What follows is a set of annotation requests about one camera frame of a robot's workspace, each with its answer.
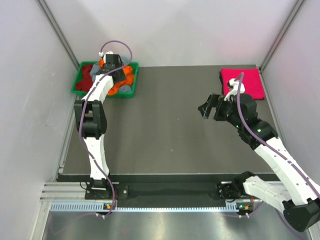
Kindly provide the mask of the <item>orange t shirt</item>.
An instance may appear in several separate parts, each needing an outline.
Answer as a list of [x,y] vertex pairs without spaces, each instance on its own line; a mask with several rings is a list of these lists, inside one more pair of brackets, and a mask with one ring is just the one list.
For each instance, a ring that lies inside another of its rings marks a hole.
[[[111,63],[105,63],[103,59],[98,62],[99,70],[98,74],[105,74],[109,72],[110,68],[115,69],[116,67],[122,67],[123,61],[117,60],[116,65]],[[126,66],[112,74],[113,87],[108,91],[108,96],[115,96],[120,94],[129,94],[132,92],[131,86],[135,81],[135,75],[131,66]]]

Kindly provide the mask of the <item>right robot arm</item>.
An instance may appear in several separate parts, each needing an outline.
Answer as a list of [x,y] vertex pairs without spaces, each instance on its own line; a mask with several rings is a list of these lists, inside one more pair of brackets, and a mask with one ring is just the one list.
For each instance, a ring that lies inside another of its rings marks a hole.
[[260,156],[281,181],[280,189],[256,174],[246,171],[231,182],[233,198],[253,196],[281,212],[289,225],[304,232],[320,220],[320,187],[312,181],[289,154],[277,131],[257,113],[257,103],[248,94],[231,96],[210,94],[198,107],[204,119],[215,109],[214,120],[228,122],[240,139]]

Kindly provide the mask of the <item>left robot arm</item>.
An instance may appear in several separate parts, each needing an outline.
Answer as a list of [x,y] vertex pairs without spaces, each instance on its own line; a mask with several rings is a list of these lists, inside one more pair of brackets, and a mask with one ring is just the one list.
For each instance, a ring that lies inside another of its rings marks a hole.
[[110,170],[106,162],[104,137],[107,118],[103,102],[114,86],[114,78],[123,70],[123,62],[118,54],[100,52],[99,70],[92,87],[81,99],[74,102],[74,113],[79,139],[88,152],[90,177],[86,184],[87,200],[116,200],[115,188],[109,178]]

